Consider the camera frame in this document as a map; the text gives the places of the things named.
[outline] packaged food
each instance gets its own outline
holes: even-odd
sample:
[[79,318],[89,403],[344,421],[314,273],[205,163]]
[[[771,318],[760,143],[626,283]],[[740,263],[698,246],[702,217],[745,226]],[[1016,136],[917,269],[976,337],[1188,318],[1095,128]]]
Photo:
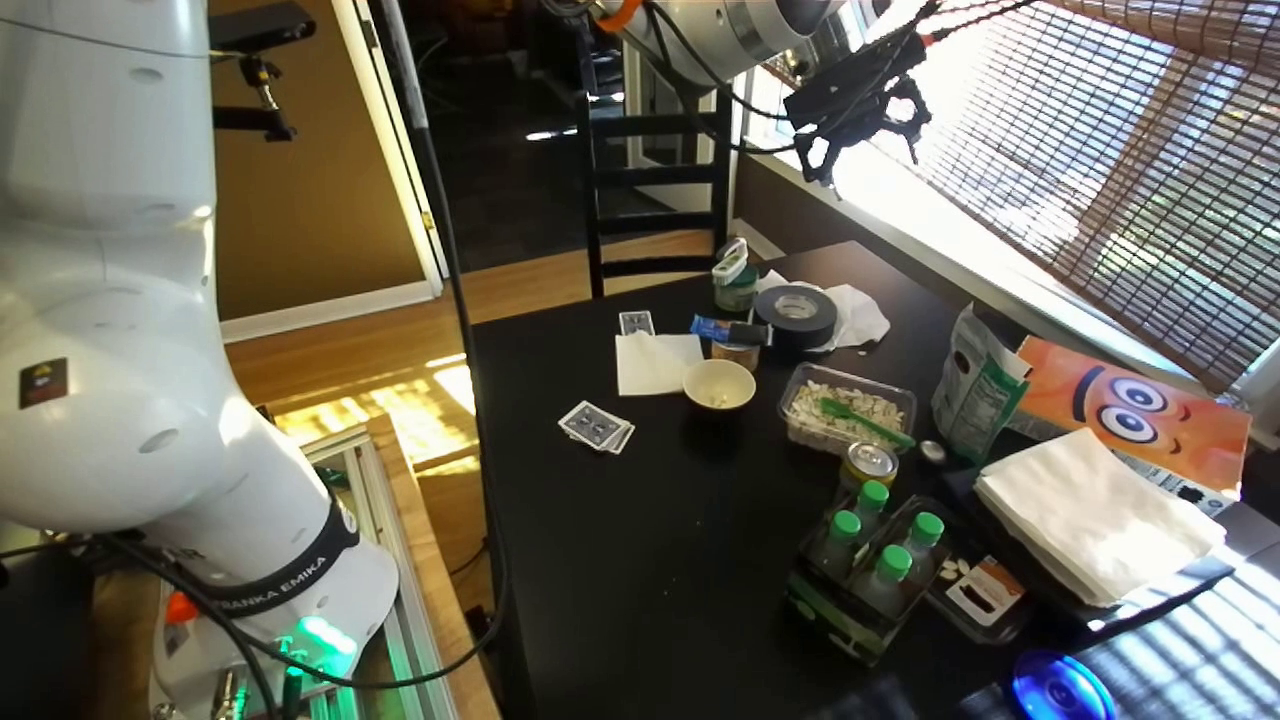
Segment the packaged food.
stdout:
[[828,365],[799,365],[781,401],[786,440],[842,455],[875,446],[904,455],[917,440],[917,395]]

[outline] white cloth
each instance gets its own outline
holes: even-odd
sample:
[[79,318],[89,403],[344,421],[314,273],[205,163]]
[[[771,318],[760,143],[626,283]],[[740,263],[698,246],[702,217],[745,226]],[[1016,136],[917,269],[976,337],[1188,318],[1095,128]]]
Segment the white cloth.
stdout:
[[976,496],[1093,607],[1222,543],[1214,519],[1134,476],[1093,430],[987,466]]
[[[765,273],[756,280],[756,291],[765,290],[781,290],[786,283],[781,273]],[[837,347],[860,347],[860,346],[881,346],[887,337],[887,318],[881,314],[875,295],[853,290],[853,283],[831,283],[831,290],[821,290],[831,295],[837,305],[837,333],[828,346],[813,347],[813,354],[837,354]]]
[[684,375],[702,362],[698,337],[612,337],[616,394],[621,395],[668,395],[684,387]]

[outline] colorful box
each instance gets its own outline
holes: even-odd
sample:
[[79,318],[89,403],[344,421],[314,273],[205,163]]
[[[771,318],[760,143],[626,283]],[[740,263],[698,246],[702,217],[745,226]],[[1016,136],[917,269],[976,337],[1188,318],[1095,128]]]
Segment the colorful box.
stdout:
[[1019,356],[1030,375],[1009,430],[1046,440],[1088,426],[1140,476],[1206,517],[1240,501],[1247,413],[1038,337]]

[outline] snack package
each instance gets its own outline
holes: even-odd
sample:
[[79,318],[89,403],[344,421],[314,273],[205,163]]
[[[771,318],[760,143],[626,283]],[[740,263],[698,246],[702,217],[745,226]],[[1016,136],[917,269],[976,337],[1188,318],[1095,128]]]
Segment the snack package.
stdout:
[[1019,395],[1029,394],[1029,362],[999,346],[999,337],[971,318],[957,318],[950,354],[933,394],[933,426],[945,446],[978,466]]

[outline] wooden chair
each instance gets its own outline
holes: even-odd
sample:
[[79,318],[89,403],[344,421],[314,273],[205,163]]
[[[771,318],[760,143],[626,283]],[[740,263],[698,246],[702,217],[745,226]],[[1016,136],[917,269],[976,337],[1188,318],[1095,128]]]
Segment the wooden chair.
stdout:
[[[730,99],[716,92],[716,109],[698,113],[694,99],[684,99],[687,113],[670,117],[621,117],[612,109],[579,95],[579,147],[582,147],[582,222],[587,222],[587,273],[592,295],[603,295],[603,280],[640,276],[640,273],[709,273],[726,238],[726,143],[730,143]],[[626,167],[623,139],[670,136],[684,151],[677,163]],[[694,136],[712,139],[712,162],[694,162]],[[609,202],[657,183],[709,187],[709,207],[670,213],[670,207],[609,207]],[[603,246],[642,233],[679,233],[698,228],[712,238],[709,252],[650,252],[650,256],[609,256]]]

